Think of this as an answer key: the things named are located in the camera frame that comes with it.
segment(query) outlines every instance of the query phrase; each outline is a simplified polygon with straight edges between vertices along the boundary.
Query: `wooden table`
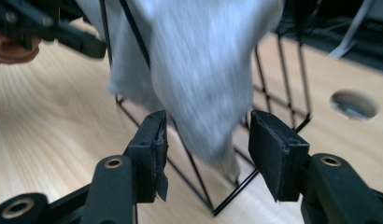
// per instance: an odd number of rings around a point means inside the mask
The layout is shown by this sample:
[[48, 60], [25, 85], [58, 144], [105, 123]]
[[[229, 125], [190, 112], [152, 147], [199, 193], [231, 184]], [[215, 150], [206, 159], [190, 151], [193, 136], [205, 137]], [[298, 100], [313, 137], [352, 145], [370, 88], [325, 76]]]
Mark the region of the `wooden table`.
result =
[[[296, 47], [285, 40], [287, 64], [297, 74]], [[327, 152], [346, 159], [374, 189], [383, 191], [383, 73], [345, 60], [335, 61], [305, 47], [313, 119], [301, 131], [311, 154]], [[282, 82], [274, 38], [261, 43], [270, 91], [281, 94]], [[106, 91], [107, 60], [84, 58], [68, 49], [42, 44], [38, 57], [22, 65], [0, 65], [0, 203], [25, 192], [44, 192], [51, 202], [91, 181], [94, 166], [121, 154], [136, 132]], [[292, 77], [295, 95], [300, 94]], [[366, 121], [346, 119], [330, 105], [338, 90], [361, 91], [376, 100], [378, 114]], [[127, 104], [144, 118], [147, 112]], [[169, 155], [194, 179], [177, 135], [169, 130]], [[235, 142], [246, 147], [248, 136]], [[206, 168], [199, 168], [214, 204], [233, 187]], [[303, 223], [299, 203], [275, 203], [261, 176], [217, 217], [186, 187], [172, 167], [167, 202], [140, 204], [139, 223]], [[242, 163], [242, 176], [250, 167]]]

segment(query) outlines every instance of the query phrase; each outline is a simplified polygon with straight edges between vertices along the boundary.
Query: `metal ring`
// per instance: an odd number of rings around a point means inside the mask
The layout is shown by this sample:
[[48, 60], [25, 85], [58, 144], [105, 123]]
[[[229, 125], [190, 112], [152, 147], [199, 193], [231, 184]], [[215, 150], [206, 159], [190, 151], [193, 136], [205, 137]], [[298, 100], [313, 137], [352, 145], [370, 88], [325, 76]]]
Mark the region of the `metal ring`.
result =
[[2, 217], [6, 219], [20, 217], [31, 210], [34, 204], [35, 201], [30, 198], [19, 199], [3, 210]]
[[122, 165], [122, 159], [121, 158], [113, 158], [113, 159], [105, 162], [105, 167], [109, 168], [109, 169], [113, 169], [113, 168], [119, 167], [121, 165]]
[[341, 161], [331, 156], [322, 156], [320, 160], [330, 166], [341, 166]]

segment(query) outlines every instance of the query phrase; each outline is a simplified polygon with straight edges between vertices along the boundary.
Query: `gray cloth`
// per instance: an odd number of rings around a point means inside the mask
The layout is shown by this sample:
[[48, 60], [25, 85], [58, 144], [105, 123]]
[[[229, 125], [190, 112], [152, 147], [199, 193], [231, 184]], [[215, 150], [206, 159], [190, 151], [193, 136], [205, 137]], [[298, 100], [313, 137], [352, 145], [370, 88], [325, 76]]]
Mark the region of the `gray cloth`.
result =
[[[101, 36], [98, 0], [77, 0]], [[252, 103], [250, 55], [283, 0], [127, 0], [149, 70], [118, 0], [106, 0], [113, 64], [108, 89], [165, 109], [190, 153], [237, 176], [232, 131]]]

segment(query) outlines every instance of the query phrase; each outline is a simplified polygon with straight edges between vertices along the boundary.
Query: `towel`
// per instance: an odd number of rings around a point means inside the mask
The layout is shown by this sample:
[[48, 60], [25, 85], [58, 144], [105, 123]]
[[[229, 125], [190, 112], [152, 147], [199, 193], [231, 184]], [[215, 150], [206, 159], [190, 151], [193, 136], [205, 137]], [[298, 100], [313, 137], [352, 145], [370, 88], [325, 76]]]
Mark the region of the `towel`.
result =
[[[104, 36], [99, 0], [77, 0]], [[127, 0], [150, 68], [119, 0], [106, 0], [112, 45], [108, 90], [165, 109], [190, 153], [239, 176], [232, 133], [252, 104], [251, 52], [277, 27], [283, 0]]]

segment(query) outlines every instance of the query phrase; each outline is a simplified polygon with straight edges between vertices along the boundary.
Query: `human hand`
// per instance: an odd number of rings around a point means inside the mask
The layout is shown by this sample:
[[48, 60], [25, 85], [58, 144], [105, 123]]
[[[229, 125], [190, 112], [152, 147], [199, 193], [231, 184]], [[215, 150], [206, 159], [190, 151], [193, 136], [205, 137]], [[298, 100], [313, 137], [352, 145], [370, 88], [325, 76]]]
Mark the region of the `human hand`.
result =
[[32, 39], [32, 49], [28, 50], [0, 35], [0, 63], [14, 64], [32, 61], [39, 52], [38, 45], [40, 41], [40, 38], [34, 37]]

